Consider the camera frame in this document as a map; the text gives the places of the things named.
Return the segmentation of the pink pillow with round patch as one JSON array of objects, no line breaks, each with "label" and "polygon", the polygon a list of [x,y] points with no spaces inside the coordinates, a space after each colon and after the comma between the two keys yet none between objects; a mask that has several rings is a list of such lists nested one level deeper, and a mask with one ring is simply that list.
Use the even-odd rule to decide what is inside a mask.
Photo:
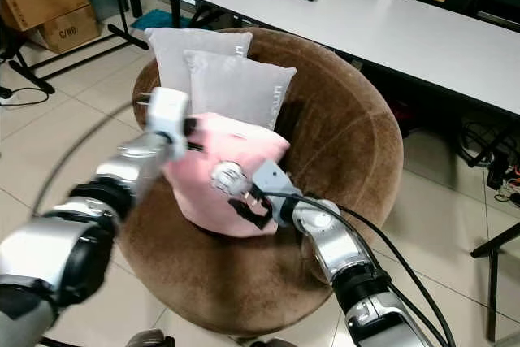
[{"label": "pink pillow with round patch", "polygon": [[188,139],[198,149],[186,151],[183,158],[163,168],[185,219],[232,238],[274,235],[276,224],[257,229],[234,211],[231,199],[248,201],[252,174],[265,160],[281,160],[289,141],[262,125],[216,113],[197,114],[193,119],[196,127]]}]

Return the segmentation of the grey velvet pillow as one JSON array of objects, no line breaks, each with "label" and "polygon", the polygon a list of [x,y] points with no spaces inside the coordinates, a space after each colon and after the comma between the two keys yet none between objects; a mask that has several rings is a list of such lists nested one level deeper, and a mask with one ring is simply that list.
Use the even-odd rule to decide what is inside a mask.
[{"label": "grey velvet pillow", "polygon": [[216,113],[241,123],[274,129],[288,94],[294,67],[241,56],[186,50],[192,82],[192,113]]},{"label": "grey velvet pillow", "polygon": [[248,54],[252,33],[220,33],[194,28],[147,28],[146,39],[158,65],[161,87],[192,94],[186,50],[209,51],[223,56],[245,57]]}]

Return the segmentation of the brown round velvet sofa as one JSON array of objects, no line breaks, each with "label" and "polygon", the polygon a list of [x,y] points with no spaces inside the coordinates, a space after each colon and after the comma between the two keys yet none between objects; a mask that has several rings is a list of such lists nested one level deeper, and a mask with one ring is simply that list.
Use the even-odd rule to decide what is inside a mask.
[{"label": "brown round velvet sofa", "polygon": [[[379,91],[327,47],[253,28],[248,56],[294,67],[275,131],[289,142],[281,167],[294,186],[359,213],[354,227],[389,216],[404,170],[400,125]],[[314,248],[294,229],[232,238],[183,217],[171,185],[157,180],[119,233],[137,279],[168,310],[207,331],[265,336],[294,326],[331,300]]]}]

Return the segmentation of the teal floor mat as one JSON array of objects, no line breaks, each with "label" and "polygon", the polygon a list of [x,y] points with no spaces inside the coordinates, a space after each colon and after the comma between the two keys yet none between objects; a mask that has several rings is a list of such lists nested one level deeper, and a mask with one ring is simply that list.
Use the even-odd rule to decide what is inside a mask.
[{"label": "teal floor mat", "polygon": [[188,28],[190,21],[192,20],[183,16],[175,19],[174,14],[170,11],[153,9],[130,23],[130,27],[141,31],[148,30],[148,28]]}]

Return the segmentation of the grey right robot foot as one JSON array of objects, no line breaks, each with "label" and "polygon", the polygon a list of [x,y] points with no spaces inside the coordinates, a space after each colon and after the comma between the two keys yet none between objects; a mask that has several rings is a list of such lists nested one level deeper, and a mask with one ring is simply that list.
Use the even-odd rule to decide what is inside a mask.
[{"label": "grey right robot foot", "polygon": [[240,347],[297,347],[297,345],[279,339],[279,337],[271,337],[270,339],[257,339],[257,337],[237,337],[235,342]]}]

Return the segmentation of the grey robot foot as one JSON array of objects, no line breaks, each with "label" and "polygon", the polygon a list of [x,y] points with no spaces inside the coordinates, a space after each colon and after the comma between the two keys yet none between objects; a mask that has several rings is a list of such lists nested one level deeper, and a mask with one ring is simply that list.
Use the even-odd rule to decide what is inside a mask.
[{"label": "grey robot foot", "polygon": [[175,347],[175,340],[160,329],[149,329],[135,333],[127,340],[125,347]]},{"label": "grey robot foot", "polygon": [[257,339],[257,337],[237,337],[235,342],[240,347],[297,347],[297,345],[279,339],[279,337],[271,337],[270,339]]}]

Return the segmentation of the black metal rack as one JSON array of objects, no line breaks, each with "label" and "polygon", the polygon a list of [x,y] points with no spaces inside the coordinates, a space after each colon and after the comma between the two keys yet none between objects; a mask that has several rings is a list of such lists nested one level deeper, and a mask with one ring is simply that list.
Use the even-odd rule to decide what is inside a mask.
[{"label": "black metal rack", "polygon": [[[28,35],[26,33],[15,31],[14,28],[0,25],[1,63],[10,66],[12,71],[18,73],[18,75],[22,76],[27,82],[33,84],[34,88],[38,91],[42,91],[50,96],[55,94],[55,87],[49,83],[49,80],[53,79],[53,77],[64,75],[64,73],[69,71],[75,71],[76,68],[89,64],[90,62],[107,56],[108,54],[113,54],[115,51],[126,49],[127,46],[135,46],[140,50],[148,50],[150,47],[149,43],[132,34],[132,28],[130,27],[130,23],[128,23],[127,17],[127,14],[130,14],[134,19],[138,19],[138,17],[141,17],[142,14],[144,14],[141,0],[116,0],[116,6],[118,7],[120,25],[108,24],[106,26],[108,31],[107,35],[89,43],[85,43],[85,45],[75,47],[74,50],[69,50],[67,53],[56,54],[56,56],[52,58],[34,63],[33,65],[29,64],[21,54],[22,47],[28,42]],[[82,50],[92,49],[95,45],[100,45],[100,43],[116,37],[123,40],[119,45],[109,47],[109,49],[99,51],[99,53],[93,54],[93,56],[68,64],[63,68],[57,69],[57,71],[48,73],[48,75],[39,76],[37,74],[38,69],[73,56],[74,54],[78,54]]]}]

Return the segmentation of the small printed cardboard box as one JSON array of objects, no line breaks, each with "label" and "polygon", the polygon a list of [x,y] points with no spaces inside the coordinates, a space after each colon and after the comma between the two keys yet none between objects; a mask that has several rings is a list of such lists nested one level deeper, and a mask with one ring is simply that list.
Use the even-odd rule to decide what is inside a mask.
[{"label": "small printed cardboard box", "polygon": [[52,53],[62,54],[73,50],[100,35],[93,6],[80,9],[45,21],[36,30],[34,41]]}]

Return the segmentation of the grey left robot foot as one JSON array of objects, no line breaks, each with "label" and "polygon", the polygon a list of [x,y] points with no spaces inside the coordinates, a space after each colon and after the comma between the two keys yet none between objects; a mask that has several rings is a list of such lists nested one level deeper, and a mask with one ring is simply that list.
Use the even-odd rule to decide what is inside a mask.
[{"label": "grey left robot foot", "polygon": [[175,347],[175,340],[160,329],[149,329],[135,333],[127,340],[125,347]]}]

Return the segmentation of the white rectangular table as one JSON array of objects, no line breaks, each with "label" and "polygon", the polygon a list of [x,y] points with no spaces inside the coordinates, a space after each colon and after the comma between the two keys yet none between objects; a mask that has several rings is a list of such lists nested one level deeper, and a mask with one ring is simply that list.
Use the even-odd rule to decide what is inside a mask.
[{"label": "white rectangular table", "polygon": [[414,0],[198,0],[520,115],[520,33]]}]

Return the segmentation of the black chair leg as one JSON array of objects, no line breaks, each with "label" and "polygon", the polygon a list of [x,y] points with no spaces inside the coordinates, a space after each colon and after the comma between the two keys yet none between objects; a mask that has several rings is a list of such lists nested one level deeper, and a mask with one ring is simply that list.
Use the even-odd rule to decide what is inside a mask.
[{"label": "black chair leg", "polygon": [[497,313],[497,289],[498,289],[498,271],[499,271],[499,253],[501,248],[508,244],[509,241],[520,238],[520,222],[517,222],[504,232],[491,238],[486,243],[479,245],[470,253],[472,258],[489,258],[489,281],[487,282],[487,291],[489,292],[489,302],[487,303],[487,322],[484,326],[484,337],[487,342],[494,345],[505,342],[504,340],[495,340],[496,336],[496,313]]}]

